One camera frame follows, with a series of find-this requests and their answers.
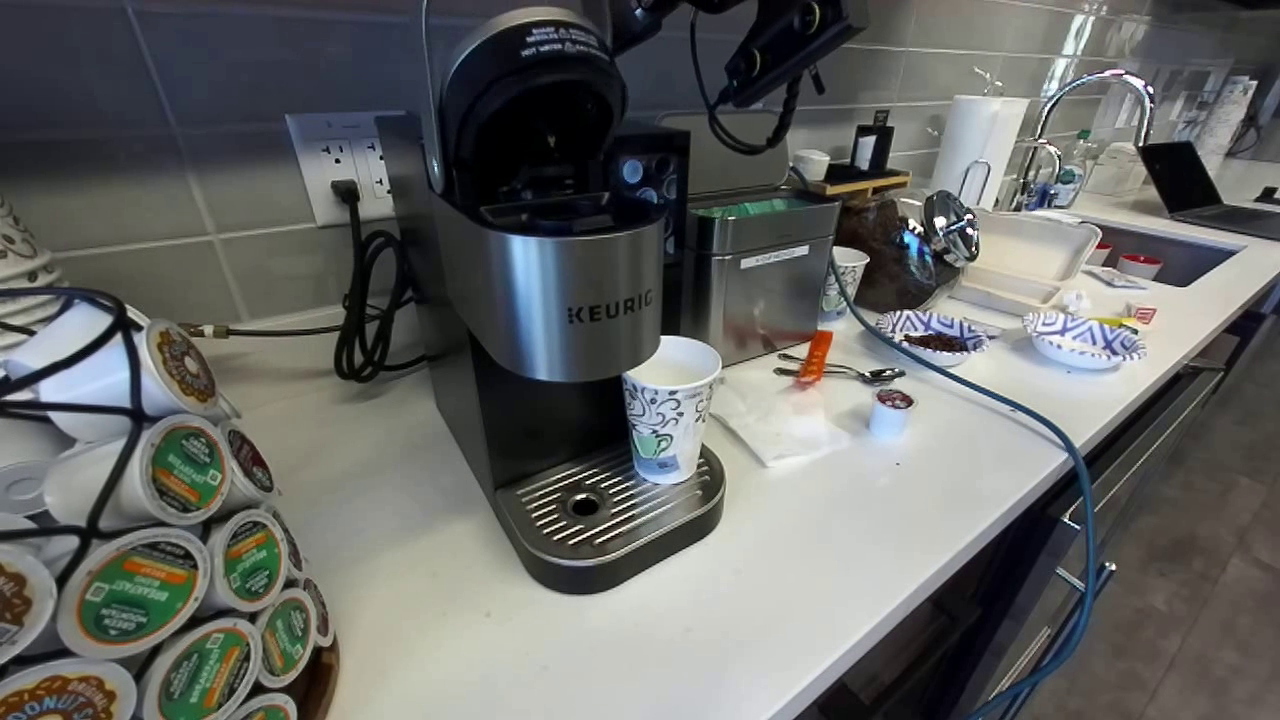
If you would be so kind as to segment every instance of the kitchen sink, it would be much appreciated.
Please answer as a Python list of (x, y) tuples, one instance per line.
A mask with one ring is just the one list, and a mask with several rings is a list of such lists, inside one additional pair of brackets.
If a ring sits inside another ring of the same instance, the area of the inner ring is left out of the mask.
[(1102, 228), (1102, 242), (1110, 242), (1112, 246), (1111, 255), (1103, 265), (1115, 268), (1121, 255), (1134, 252), (1160, 258), (1165, 261), (1165, 266), (1156, 275), (1156, 282), (1175, 287), (1192, 284), (1240, 251), (1107, 225), (1098, 227)]

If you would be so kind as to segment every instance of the gray tile backsplash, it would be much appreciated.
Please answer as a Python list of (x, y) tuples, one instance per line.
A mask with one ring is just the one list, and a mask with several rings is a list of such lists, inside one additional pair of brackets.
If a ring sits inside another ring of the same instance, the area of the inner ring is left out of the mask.
[[(420, 0), (0, 0), (0, 192), (64, 254), (69, 277), (178, 319), (248, 320), (340, 301), (347, 232), (316, 229), (285, 113), (417, 109)], [(439, 65), (480, 19), (515, 0), (436, 0)], [(869, 0), (872, 27), (805, 83), (788, 138), (847, 156), (852, 128), (890, 108), (891, 164), (927, 178), (951, 97), (980, 94), (979, 67), (1010, 96), (1043, 99), (1112, 65), (1156, 82), (1171, 135), (1176, 99), (1212, 97), (1228, 69), (1280, 61), (1280, 17), (1222, 0)], [(704, 17), (716, 92), (750, 26), (744, 4)], [(700, 108), (689, 13), (618, 63), (630, 111)], [(1052, 133), (1102, 137), (1119, 95), (1064, 102)], [(767, 100), (777, 108), (781, 94)], [(1028, 109), (1028, 124), (1039, 102)]]

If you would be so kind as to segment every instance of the electrical outlet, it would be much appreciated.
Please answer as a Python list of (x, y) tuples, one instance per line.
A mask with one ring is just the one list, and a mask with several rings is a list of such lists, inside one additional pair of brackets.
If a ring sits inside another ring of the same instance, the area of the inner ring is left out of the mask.
[(383, 145), (378, 140), (374, 119), (398, 114), (307, 113), (284, 117), (316, 225), (344, 225), (349, 222), (347, 206), (329, 187), (330, 182), (346, 178), (360, 186), (360, 219), (396, 217), (387, 165), (383, 163)]

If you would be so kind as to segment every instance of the blue patterned paper plate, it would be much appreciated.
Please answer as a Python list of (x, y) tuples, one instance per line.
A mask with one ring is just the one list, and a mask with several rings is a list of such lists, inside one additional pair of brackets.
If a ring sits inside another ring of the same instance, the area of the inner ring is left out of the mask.
[[(925, 351), (924, 355), (931, 359), (938, 356), (963, 359), (975, 352), (983, 352), (991, 347), (991, 338), (972, 324), (957, 318), (952, 318), (951, 315), (941, 315), (938, 313), (928, 313), (924, 310), (893, 310), (891, 313), (884, 313), (881, 315), (879, 320), (876, 320), (876, 329), (892, 337), (899, 343), (902, 342), (902, 336), (908, 334), (943, 333), (960, 338), (960, 342), (965, 343), (965, 347), (969, 348), (963, 352), (948, 352), (942, 350)], [(924, 350), (923, 347), (916, 347), (910, 343), (906, 343), (906, 348), (911, 352), (920, 352)]]
[(1089, 318), (1057, 311), (1032, 313), (1023, 318), (1023, 328), (1041, 352), (1068, 365), (1108, 368), (1147, 356), (1142, 338)]

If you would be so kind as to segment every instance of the chrome faucet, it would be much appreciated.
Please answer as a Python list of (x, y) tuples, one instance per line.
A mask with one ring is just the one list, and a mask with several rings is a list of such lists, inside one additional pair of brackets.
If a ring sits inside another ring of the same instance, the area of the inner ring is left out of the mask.
[(1023, 172), (1019, 173), (1018, 181), (1014, 183), (1012, 196), (1009, 199), (1009, 202), (1005, 204), (1007, 210), (1016, 213), (1025, 209), (1027, 196), (1033, 190), (1036, 184), (1036, 173), (1039, 170), (1036, 158), (1041, 150), (1048, 150), (1052, 155), (1055, 155), (1055, 159), (1061, 158), (1061, 152), (1057, 152), (1057, 149), (1044, 140), (1044, 129), (1048, 128), (1050, 118), (1053, 117), (1053, 110), (1057, 109), (1059, 102), (1075, 90), (1094, 82), (1116, 82), (1129, 88), (1129, 91), (1138, 96), (1138, 128), (1133, 136), (1133, 146), (1142, 147), (1151, 141), (1151, 118), (1156, 113), (1156, 88), (1151, 87), (1149, 82), (1124, 68), (1112, 68), (1110, 70), (1100, 70), (1080, 76), (1060, 87), (1057, 92), (1055, 92), (1044, 102), (1044, 106), (1041, 108), (1039, 118), (1036, 120), (1036, 135), (1024, 141), (1019, 141), (1020, 145), (1028, 145), (1029, 147), (1027, 150), (1025, 159), (1023, 160)]

